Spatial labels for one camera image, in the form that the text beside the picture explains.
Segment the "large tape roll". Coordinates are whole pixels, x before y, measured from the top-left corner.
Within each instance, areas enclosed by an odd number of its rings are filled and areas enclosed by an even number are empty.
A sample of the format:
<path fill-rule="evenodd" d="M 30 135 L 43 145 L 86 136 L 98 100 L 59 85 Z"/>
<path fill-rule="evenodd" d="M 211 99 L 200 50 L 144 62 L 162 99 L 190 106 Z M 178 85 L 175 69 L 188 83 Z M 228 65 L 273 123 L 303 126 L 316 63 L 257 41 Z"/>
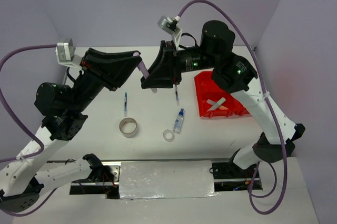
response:
<path fill-rule="evenodd" d="M 138 123 L 130 117 L 122 119 L 118 127 L 121 134 L 126 138 L 133 138 L 138 133 Z"/>

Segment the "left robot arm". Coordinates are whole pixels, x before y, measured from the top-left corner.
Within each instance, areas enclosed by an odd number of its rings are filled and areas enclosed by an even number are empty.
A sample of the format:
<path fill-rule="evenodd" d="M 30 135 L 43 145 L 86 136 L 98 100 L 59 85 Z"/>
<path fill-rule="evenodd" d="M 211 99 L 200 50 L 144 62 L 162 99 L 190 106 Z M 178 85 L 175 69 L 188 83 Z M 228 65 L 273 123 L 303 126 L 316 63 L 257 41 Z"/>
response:
<path fill-rule="evenodd" d="M 1 171 L 1 210 L 11 216 L 27 216 L 38 209 L 43 194 L 51 196 L 57 188 L 87 179 L 113 181 L 114 173 L 95 154 L 87 154 L 60 167 L 42 170 L 59 149 L 82 129 L 87 116 L 83 111 L 106 88 L 116 91 L 142 61 L 139 51 L 103 53 L 92 48 L 77 57 L 71 45 L 57 45 L 58 63 L 80 68 L 73 86 L 42 83 L 36 92 L 35 107 L 43 115 L 43 139 L 31 141 Z"/>

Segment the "orange highlighter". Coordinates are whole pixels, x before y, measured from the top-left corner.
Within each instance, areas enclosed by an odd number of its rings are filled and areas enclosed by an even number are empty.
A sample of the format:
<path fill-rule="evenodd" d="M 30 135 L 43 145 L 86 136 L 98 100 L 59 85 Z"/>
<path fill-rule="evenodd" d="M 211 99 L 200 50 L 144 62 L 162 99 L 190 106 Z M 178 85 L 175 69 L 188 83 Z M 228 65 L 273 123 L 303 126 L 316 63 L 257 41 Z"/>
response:
<path fill-rule="evenodd" d="M 223 106 L 223 105 L 219 105 L 217 102 L 214 102 L 213 100 L 208 99 L 206 101 L 207 104 L 211 105 L 211 107 L 208 109 L 208 111 L 213 111 L 216 109 L 220 109 L 220 110 L 228 110 L 227 107 Z"/>

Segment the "small clear tape roll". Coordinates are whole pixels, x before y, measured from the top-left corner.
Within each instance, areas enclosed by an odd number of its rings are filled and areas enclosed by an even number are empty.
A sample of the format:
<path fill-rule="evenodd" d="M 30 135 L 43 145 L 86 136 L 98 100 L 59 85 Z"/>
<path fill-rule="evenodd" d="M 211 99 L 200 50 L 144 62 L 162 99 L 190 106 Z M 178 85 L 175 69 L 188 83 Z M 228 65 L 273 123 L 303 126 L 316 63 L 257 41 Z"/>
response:
<path fill-rule="evenodd" d="M 166 141 L 166 142 L 172 142 L 174 140 L 174 133 L 167 129 L 163 132 L 163 139 Z"/>

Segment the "blue spray bottle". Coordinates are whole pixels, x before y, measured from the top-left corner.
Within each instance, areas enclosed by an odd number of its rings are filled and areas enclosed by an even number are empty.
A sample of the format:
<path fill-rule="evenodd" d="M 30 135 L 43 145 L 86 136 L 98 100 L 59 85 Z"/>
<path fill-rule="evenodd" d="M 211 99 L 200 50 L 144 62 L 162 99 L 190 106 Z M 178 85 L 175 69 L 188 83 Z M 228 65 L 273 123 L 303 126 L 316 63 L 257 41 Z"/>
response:
<path fill-rule="evenodd" d="M 174 123 L 173 133 L 179 134 L 181 132 L 183 119 L 184 119 L 184 109 L 181 108 Z"/>

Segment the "green highlighter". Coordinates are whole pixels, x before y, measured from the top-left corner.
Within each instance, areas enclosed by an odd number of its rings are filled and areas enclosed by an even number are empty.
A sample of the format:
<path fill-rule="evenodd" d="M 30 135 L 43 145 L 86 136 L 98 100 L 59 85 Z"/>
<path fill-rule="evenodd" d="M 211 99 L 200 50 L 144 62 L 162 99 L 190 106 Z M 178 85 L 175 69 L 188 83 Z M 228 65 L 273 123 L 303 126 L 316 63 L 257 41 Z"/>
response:
<path fill-rule="evenodd" d="M 226 101 L 226 99 L 224 97 L 222 97 L 221 99 L 219 99 L 217 102 L 208 99 L 206 101 L 207 104 L 211 105 L 211 107 L 208 109 L 208 111 L 215 111 L 217 109 L 220 110 L 228 110 L 227 107 L 223 106 L 224 102 Z"/>

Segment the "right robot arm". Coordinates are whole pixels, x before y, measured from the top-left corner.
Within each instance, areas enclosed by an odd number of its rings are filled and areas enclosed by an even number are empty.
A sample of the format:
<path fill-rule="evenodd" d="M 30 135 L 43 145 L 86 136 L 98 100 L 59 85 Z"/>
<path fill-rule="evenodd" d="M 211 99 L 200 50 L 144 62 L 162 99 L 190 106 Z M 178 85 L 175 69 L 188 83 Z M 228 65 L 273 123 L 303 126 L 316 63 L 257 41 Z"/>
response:
<path fill-rule="evenodd" d="M 173 42 L 161 41 L 141 87 L 172 88 L 181 82 L 182 73 L 212 69 L 215 84 L 238 100 L 262 129 L 256 143 L 231 157 L 229 172 L 241 177 L 259 161 L 274 163 L 290 156 L 305 127 L 289 119 L 267 94 L 252 64 L 232 51 L 234 40 L 235 34 L 224 22 L 213 20 L 203 25 L 199 45 L 178 50 Z"/>

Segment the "blue pen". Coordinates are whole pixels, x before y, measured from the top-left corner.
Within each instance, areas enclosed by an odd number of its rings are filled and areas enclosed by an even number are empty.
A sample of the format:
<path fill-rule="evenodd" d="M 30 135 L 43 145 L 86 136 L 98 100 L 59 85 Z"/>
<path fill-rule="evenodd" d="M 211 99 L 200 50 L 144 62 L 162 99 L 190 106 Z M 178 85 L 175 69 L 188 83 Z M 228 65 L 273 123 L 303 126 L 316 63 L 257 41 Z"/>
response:
<path fill-rule="evenodd" d="M 124 117 L 127 117 L 127 92 L 124 93 Z"/>
<path fill-rule="evenodd" d="M 180 106 L 180 99 L 179 99 L 179 93 L 178 93 L 177 85 L 174 85 L 174 93 L 175 93 L 175 98 L 176 98 L 176 104 L 177 104 L 177 106 Z"/>

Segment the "pink highlighter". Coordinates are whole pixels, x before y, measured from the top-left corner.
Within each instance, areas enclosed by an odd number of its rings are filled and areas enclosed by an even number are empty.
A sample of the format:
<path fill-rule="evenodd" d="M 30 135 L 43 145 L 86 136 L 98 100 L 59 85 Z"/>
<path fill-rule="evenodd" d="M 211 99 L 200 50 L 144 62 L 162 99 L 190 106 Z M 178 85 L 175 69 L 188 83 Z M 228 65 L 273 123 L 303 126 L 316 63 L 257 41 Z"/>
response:
<path fill-rule="evenodd" d="M 147 79 L 149 77 L 148 70 L 146 69 L 146 67 L 144 65 L 141 66 L 140 71 L 142 72 L 142 74 L 143 74 L 143 76 L 144 76 L 145 79 Z M 151 88 L 151 91 L 153 93 L 157 93 L 157 89 L 156 88 Z"/>

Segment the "purple highlighter cap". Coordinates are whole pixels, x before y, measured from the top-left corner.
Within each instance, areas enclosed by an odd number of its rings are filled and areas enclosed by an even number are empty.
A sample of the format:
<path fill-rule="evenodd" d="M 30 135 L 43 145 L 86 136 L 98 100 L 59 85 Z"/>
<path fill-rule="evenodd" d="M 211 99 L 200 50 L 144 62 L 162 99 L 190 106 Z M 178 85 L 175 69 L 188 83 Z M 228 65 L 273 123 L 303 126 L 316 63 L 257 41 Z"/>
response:
<path fill-rule="evenodd" d="M 133 53 L 133 56 L 140 56 L 140 55 L 141 55 L 140 52 L 134 52 L 134 53 Z M 145 75 L 146 73 L 148 73 L 147 68 L 146 68 L 146 66 L 145 66 L 145 64 L 144 64 L 143 61 L 141 61 L 141 62 L 138 64 L 137 68 L 139 69 L 139 71 L 140 71 L 143 75 Z"/>

